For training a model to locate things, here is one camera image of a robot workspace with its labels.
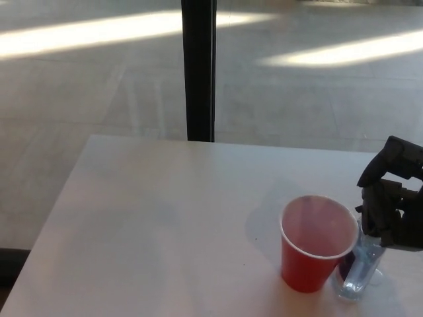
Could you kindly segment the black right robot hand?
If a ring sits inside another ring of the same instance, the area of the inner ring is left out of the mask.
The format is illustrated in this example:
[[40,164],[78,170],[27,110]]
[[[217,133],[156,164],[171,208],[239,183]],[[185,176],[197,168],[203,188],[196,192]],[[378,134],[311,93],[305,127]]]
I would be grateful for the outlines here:
[[385,248],[422,250],[422,190],[384,179],[387,173],[422,180],[422,147],[392,135],[366,166],[357,183],[363,233]]

